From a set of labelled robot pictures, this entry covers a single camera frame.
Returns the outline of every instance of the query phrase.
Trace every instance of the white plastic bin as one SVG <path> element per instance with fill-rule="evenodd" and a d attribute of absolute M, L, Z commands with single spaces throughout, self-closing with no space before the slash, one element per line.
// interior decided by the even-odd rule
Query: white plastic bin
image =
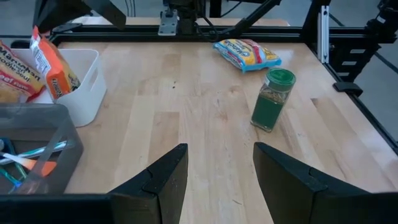
<path fill-rule="evenodd" d="M 31 67 L 36 67 L 30 49 L 12 51 Z M 81 85 L 77 90 L 61 96 L 55 103 L 66 106 L 73 124 L 82 127 L 94 120 L 106 93 L 99 53 L 91 49 L 60 49 L 60 52 L 81 81 Z M 53 101 L 50 93 L 44 91 L 32 103 L 53 103 Z"/>

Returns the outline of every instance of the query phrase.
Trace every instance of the green spice jar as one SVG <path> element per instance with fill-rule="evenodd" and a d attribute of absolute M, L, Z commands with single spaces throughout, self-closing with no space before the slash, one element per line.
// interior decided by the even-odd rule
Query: green spice jar
<path fill-rule="evenodd" d="M 296 77 L 291 71 L 282 68 L 270 69 L 257 98 L 251 123 L 271 132 L 295 82 Z"/>

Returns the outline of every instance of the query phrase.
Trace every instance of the clear plastic bin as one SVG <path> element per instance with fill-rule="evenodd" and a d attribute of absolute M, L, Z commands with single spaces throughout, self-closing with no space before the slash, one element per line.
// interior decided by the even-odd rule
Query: clear plastic bin
<path fill-rule="evenodd" d="M 83 145 L 75 126 L 63 105 L 55 104 L 0 104 L 0 138 L 12 141 L 16 154 L 44 147 L 34 168 L 27 172 L 22 185 L 10 192 L 12 184 L 0 176 L 0 194 L 62 194 L 68 185 L 83 153 Z M 54 152 L 58 142 L 66 146 Z M 46 177 L 39 175 L 45 161 L 56 161 L 57 166 Z M 11 175 L 19 172 L 15 163 L 1 166 Z"/>

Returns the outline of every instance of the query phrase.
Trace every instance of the wood grain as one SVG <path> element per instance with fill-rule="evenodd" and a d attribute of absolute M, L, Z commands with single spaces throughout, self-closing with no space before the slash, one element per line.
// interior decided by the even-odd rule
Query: wood grain
<path fill-rule="evenodd" d="M 372 192 L 398 188 L 398 157 L 305 44 L 264 44 L 297 82 L 271 133 L 250 125 L 267 70 L 242 74 L 209 43 L 65 43 L 97 49 L 108 92 L 67 192 L 107 192 L 188 143 L 180 223 L 272 223 L 252 163 L 263 141 Z"/>

